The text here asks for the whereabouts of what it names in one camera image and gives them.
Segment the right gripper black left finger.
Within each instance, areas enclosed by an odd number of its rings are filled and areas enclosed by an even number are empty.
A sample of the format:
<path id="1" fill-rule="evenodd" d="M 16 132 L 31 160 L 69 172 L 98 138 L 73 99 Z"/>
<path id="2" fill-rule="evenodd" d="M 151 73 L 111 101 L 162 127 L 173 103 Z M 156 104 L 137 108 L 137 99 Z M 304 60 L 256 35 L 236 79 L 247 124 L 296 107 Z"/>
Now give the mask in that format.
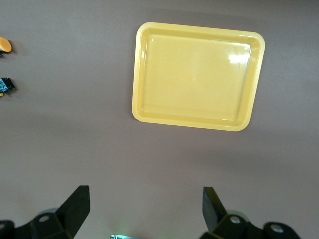
<path id="1" fill-rule="evenodd" d="M 16 227 L 0 220 L 0 239 L 74 239 L 89 214 L 89 186 L 79 186 L 55 211 L 39 214 Z"/>

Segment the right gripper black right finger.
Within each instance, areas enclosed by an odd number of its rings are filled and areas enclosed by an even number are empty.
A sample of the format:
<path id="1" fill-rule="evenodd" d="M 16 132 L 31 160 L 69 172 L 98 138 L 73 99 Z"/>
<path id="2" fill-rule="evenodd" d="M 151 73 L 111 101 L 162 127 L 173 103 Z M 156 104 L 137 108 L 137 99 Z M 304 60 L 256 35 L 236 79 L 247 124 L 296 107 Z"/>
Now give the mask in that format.
<path id="1" fill-rule="evenodd" d="M 202 212 L 208 231 L 199 239 L 299 239 L 286 224 L 267 222 L 258 228 L 238 213 L 227 212 L 212 187 L 203 188 Z"/>

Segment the yellow push button switch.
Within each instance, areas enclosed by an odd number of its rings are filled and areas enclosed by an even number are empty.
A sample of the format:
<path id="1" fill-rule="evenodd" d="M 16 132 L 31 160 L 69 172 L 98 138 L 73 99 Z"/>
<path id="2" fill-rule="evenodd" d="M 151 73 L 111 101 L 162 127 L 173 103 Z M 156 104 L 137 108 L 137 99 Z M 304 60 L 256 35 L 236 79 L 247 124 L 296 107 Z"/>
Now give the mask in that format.
<path id="1" fill-rule="evenodd" d="M 12 51 L 11 43 L 4 37 L 0 37 L 0 52 L 9 53 Z"/>
<path id="2" fill-rule="evenodd" d="M 15 85 L 11 78 L 0 78 L 0 97 L 14 88 Z"/>

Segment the brown table cover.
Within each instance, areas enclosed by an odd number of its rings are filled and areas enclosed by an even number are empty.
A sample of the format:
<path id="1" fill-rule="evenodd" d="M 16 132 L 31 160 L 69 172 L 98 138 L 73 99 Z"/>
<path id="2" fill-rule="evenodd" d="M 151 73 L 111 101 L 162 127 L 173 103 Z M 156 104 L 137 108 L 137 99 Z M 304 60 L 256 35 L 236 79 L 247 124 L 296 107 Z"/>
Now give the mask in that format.
<path id="1" fill-rule="evenodd" d="M 266 48 L 240 132 L 137 121 L 145 22 L 257 32 Z M 198 239 L 203 187 L 261 227 L 319 239 L 319 0 L 0 0 L 0 220 L 17 225 L 90 187 L 76 239 Z"/>

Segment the yellow plastic tray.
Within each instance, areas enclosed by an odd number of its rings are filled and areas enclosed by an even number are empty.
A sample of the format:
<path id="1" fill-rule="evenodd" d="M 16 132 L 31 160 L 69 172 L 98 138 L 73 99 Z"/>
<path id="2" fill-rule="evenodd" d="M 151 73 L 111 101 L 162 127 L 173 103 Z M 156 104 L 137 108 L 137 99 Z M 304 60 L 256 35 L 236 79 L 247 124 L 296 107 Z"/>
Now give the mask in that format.
<path id="1" fill-rule="evenodd" d="M 255 32 L 144 23 L 136 34 L 132 114 L 146 123 L 242 131 L 264 52 Z"/>

